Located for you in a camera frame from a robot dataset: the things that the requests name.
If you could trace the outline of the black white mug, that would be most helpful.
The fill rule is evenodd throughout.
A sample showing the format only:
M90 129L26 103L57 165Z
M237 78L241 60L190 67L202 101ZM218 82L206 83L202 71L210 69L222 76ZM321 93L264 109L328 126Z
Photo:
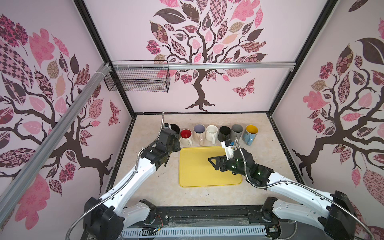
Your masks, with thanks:
M176 124L170 124L170 129L175 131L177 134L177 139L179 140L181 138L181 130L180 127Z

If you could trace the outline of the pink beige mug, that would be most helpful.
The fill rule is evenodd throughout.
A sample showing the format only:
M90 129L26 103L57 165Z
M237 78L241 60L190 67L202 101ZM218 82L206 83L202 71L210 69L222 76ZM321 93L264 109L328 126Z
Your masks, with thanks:
M202 146L206 137L206 127L202 124L197 124L194 126L193 131L195 143Z

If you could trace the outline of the blue mug yellow inside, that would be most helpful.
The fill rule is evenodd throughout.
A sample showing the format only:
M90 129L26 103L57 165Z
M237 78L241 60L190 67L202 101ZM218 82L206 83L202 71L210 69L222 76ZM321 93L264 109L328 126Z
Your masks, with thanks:
M257 134L258 134L258 128L254 125L247 125L245 127L245 130L242 135L242 140L243 142L247 145L250 146L253 141L255 140Z

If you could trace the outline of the cream white mug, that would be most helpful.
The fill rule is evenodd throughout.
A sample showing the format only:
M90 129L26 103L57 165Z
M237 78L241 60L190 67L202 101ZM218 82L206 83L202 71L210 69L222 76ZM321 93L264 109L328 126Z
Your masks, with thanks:
M192 132L189 129L181 130L181 138L180 143L184 146L191 146L193 144L192 141Z

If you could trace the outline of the white ribbed mug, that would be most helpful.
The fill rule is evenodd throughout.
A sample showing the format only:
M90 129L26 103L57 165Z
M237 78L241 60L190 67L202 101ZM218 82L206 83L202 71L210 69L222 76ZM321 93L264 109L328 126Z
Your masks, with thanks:
M212 145L216 145L218 141L219 129L214 125L209 125L206 128L206 140L209 141Z

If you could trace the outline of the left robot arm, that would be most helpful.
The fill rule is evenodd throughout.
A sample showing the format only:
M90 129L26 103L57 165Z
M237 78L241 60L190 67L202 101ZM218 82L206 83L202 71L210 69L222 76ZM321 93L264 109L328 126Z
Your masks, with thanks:
M163 129L157 139L138 153L136 165L99 199L85 204L83 229L97 240L116 240L123 229L146 220L151 211L144 203L124 209L129 199L162 165L166 166L173 152L181 150L179 135Z

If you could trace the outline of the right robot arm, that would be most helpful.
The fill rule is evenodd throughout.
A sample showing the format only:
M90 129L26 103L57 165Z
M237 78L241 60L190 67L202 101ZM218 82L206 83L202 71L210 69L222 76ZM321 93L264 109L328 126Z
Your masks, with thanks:
M208 161L217 171L243 175L254 188L269 190L295 201L289 204L277 198L267 198L262 207L266 221L294 220L323 230L333 240L354 239L358 219L346 194L340 191L331 194L294 182L255 163L252 154L245 149L211 157Z

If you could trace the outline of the grey mug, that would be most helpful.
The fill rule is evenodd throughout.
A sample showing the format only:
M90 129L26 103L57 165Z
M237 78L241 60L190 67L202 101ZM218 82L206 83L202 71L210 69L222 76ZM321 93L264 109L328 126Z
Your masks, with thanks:
M242 125L234 124L231 128L231 140L234 142L237 138L238 140L242 137L244 128Z

